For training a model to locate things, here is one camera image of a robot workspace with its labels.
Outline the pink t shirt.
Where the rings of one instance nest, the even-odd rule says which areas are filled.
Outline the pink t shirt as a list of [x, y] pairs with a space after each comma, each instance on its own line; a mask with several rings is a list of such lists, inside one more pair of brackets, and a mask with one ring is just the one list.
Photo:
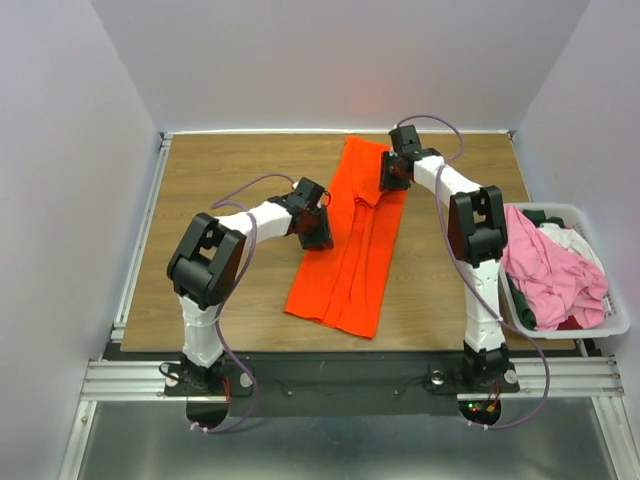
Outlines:
[[508, 243], [502, 266], [518, 318], [533, 331], [592, 329], [605, 318], [604, 272], [541, 233], [513, 205], [504, 207]]

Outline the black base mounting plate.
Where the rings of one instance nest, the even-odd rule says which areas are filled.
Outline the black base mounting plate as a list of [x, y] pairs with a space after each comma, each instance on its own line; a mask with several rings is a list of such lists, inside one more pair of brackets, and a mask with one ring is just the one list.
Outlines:
[[427, 414], [456, 416], [464, 398], [516, 393], [514, 365], [474, 380], [460, 351], [244, 352], [205, 372], [184, 360], [158, 368], [187, 419], [225, 430], [241, 419]]

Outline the white perforated laundry basket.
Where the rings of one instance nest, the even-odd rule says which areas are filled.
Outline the white perforated laundry basket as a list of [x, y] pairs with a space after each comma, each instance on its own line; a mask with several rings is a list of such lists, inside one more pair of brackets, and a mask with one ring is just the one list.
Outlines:
[[594, 250], [594, 234], [576, 207], [511, 203], [500, 284], [516, 329], [546, 340], [606, 338], [630, 321]]

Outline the white garment in basket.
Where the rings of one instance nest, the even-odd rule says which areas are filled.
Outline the white garment in basket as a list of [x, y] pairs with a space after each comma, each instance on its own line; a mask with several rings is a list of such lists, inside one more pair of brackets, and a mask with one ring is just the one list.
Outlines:
[[574, 229], [562, 228], [554, 223], [543, 223], [538, 227], [555, 244], [569, 252], [577, 254], [605, 271], [602, 262], [590, 244]]

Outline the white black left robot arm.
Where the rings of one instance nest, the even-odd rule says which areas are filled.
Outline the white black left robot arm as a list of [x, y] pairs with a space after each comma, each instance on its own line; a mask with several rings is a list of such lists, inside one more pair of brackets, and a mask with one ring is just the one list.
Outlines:
[[184, 343], [177, 373], [199, 393], [215, 392], [224, 381], [221, 359], [226, 347], [220, 333], [222, 308], [246, 274], [259, 243], [295, 235], [306, 251], [333, 247], [327, 190], [301, 181], [285, 195], [260, 205], [240, 207], [232, 215], [193, 217], [174, 251], [167, 277], [182, 309]]

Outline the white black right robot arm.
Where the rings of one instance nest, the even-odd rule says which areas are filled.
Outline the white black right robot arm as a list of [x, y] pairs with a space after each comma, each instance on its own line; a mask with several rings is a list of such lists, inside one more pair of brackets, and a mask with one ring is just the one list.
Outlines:
[[467, 324], [460, 378], [465, 387], [482, 390], [509, 368], [499, 314], [500, 260], [508, 241], [502, 193], [466, 178], [433, 149], [383, 152], [380, 189], [400, 191], [412, 184], [429, 189], [436, 206], [447, 208], [440, 226], [465, 284]]

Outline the orange t shirt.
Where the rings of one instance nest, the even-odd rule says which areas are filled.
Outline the orange t shirt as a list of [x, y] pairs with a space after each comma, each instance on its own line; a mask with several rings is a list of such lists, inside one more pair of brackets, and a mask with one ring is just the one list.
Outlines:
[[305, 254], [284, 312], [351, 335], [375, 336], [406, 190], [379, 189], [388, 148], [349, 136], [329, 186], [334, 247]]

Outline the aluminium frame rail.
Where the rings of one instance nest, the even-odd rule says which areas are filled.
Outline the aluminium frame rail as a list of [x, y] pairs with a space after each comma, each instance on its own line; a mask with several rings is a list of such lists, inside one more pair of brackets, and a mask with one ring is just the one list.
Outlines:
[[[503, 399], [542, 396], [545, 374], [542, 361], [514, 361], [520, 390], [502, 392]], [[550, 398], [619, 397], [625, 394], [617, 363], [611, 358], [551, 358]], [[100, 401], [179, 401], [165, 393], [165, 379], [158, 364], [149, 361], [95, 361], [86, 368], [80, 399]]]

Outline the dark green garment in basket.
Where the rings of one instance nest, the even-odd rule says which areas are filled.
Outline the dark green garment in basket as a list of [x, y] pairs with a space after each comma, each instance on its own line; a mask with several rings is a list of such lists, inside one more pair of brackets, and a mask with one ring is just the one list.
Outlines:
[[534, 224], [536, 228], [540, 228], [543, 224], [554, 224], [561, 229], [565, 228], [565, 222], [561, 217], [548, 216], [544, 210], [522, 210], [522, 214]]

